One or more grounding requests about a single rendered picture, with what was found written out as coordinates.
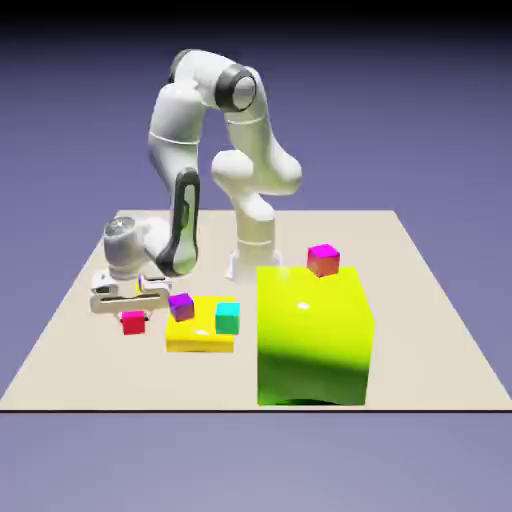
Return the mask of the small cyan cube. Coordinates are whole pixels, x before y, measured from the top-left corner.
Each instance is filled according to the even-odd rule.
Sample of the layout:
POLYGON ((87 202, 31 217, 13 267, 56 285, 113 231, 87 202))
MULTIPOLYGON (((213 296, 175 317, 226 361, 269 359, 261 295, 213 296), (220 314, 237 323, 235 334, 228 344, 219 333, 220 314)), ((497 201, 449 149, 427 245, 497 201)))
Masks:
POLYGON ((240 329, 240 303, 218 302, 215 311, 217 334, 238 335, 240 329))

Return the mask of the small red cube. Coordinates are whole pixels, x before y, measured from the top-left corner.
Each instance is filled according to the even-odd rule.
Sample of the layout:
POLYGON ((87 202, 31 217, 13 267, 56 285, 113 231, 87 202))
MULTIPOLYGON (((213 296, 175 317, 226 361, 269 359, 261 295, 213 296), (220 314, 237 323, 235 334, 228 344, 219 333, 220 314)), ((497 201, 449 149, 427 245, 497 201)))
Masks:
POLYGON ((142 310, 122 312, 120 320, 124 335, 138 335, 145 332, 146 316, 142 310))

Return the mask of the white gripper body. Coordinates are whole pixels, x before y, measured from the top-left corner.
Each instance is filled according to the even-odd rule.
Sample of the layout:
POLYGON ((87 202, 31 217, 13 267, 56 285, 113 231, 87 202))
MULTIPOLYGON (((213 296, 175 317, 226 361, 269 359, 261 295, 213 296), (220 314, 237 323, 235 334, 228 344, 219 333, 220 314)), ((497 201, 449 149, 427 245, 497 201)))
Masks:
POLYGON ((141 294, 121 296, 114 287, 100 287, 93 290, 89 298, 90 310, 95 314, 117 314, 131 311, 151 312, 168 305, 167 288, 144 289, 141 294))

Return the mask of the small purple cube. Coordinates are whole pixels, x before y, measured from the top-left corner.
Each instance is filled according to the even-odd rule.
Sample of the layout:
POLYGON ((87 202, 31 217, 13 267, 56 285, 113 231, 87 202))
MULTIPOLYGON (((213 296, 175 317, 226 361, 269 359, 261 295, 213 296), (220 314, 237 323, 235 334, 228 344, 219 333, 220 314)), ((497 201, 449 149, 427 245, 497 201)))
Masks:
POLYGON ((176 322, 192 319, 195 315, 194 300, 188 293, 168 297, 169 309, 176 322))

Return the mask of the large yellow box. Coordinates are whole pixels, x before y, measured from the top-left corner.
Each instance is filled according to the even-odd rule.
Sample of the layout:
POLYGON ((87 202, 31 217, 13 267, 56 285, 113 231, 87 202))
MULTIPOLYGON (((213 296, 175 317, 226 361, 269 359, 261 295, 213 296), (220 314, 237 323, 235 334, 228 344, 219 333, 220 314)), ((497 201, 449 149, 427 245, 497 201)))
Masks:
POLYGON ((165 329, 168 352, 213 352, 234 351, 237 335, 216 333, 215 311, 218 302, 239 302, 232 296, 193 296, 195 315, 192 319, 176 322, 169 316, 165 329))

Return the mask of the small magenta cube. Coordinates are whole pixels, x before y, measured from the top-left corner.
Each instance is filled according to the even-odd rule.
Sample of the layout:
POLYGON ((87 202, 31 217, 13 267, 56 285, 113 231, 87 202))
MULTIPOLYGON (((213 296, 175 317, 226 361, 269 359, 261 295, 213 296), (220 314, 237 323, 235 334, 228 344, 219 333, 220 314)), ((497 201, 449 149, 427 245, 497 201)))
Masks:
POLYGON ((317 277, 337 274, 340 266, 340 252, 330 244, 308 248, 307 268, 317 277))

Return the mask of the large yellow-green box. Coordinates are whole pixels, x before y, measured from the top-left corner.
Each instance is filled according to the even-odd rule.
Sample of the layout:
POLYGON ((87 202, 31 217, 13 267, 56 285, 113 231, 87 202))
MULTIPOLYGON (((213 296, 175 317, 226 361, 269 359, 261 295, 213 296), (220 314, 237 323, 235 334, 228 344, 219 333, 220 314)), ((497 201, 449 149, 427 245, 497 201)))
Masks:
POLYGON ((257 403, 365 403, 375 320, 359 274, 342 266, 261 267, 257 277, 257 403))

